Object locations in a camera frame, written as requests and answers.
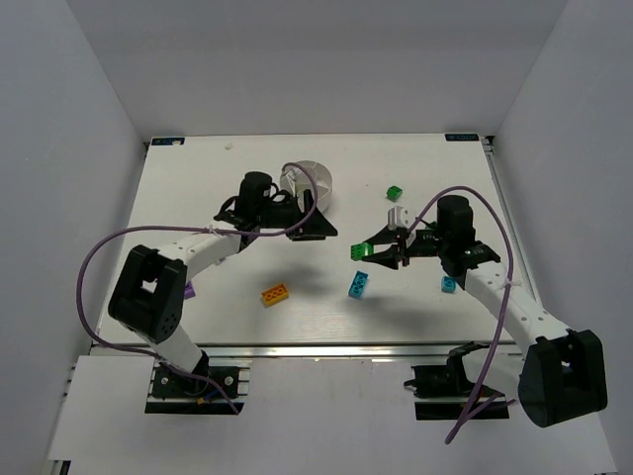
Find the dark green curved lego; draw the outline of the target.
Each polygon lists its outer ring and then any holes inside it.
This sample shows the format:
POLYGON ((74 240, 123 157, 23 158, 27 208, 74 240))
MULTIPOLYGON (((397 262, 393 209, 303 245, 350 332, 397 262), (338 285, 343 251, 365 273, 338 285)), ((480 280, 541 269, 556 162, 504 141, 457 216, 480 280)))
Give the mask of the dark green curved lego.
POLYGON ((374 253, 374 247, 371 243, 360 242, 350 246, 350 258, 353 261, 361 261, 364 257, 374 253))

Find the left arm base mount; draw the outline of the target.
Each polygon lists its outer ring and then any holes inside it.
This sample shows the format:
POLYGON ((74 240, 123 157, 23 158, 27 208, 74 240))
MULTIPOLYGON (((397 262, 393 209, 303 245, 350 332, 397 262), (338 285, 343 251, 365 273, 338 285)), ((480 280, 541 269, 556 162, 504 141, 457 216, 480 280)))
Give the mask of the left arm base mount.
POLYGON ((249 391, 250 364, 244 360, 212 360, 208 377, 222 388, 233 408, 213 384, 185 378, 155 363, 144 411, 150 415, 238 415, 249 391))

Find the green sloped lego brick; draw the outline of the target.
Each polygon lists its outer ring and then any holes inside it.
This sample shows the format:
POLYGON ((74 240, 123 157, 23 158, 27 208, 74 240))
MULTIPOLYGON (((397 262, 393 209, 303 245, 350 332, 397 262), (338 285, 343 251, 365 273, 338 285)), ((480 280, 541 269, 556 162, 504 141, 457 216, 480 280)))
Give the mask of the green sloped lego brick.
POLYGON ((386 192, 386 198, 391 202, 398 202, 403 195, 404 190, 396 185, 390 186, 386 192))

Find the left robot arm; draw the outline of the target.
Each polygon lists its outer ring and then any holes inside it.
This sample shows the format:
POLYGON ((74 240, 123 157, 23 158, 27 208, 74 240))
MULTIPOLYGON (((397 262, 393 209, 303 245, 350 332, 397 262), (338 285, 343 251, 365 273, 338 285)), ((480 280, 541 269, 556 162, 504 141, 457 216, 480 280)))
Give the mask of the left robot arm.
POLYGON ((208 356, 181 326, 185 287, 207 268, 246 250, 259 238, 291 241, 337 236, 317 207, 315 178, 299 163, 307 189, 289 192, 260 171, 246 173, 237 195, 228 198, 202 229, 159 248, 135 246, 128 254, 108 304, 108 314, 138 335, 176 374, 202 381, 209 376, 208 356))

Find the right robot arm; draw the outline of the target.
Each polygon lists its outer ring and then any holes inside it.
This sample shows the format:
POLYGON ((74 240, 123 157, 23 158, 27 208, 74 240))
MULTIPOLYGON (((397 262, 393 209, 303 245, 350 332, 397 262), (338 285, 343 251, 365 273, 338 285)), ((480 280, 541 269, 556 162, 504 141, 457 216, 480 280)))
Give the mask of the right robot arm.
POLYGON ((541 428, 606 408, 600 339, 589 330, 572 330, 512 282, 512 264, 503 264, 476 238, 467 198, 440 197, 436 222, 424 230, 414 229, 406 211, 394 207, 387 225, 366 242, 382 251, 364 254, 363 261, 392 269, 407 266, 414 258, 438 258, 445 274, 497 318, 497 327, 508 332, 521 351, 514 359, 496 356, 489 343, 458 346, 442 366, 415 367, 414 378, 406 384, 418 398, 473 397, 458 419, 464 423, 486 408, 478 398, 488 387, 495 397, 516 400, 541 428))

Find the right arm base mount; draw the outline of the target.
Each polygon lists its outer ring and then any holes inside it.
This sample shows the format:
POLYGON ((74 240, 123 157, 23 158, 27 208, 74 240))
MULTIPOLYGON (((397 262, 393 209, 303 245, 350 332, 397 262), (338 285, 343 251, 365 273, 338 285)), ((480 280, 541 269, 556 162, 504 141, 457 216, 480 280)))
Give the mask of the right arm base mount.
MULTIPOLYGON (((486 357, 488 344, 469 342, 452 349, 446 362, 441 365, 413 366, 413 378, 404 382, 416 397, 415 418, 419 422, 457 421, 465 408, 478 375, 469 378, 463 365, 463 357, 475 352, 486 357)), ((475 420, 506 420, 508 407, 516 402, 486 385, 478 392, 472 410, 475 420)))

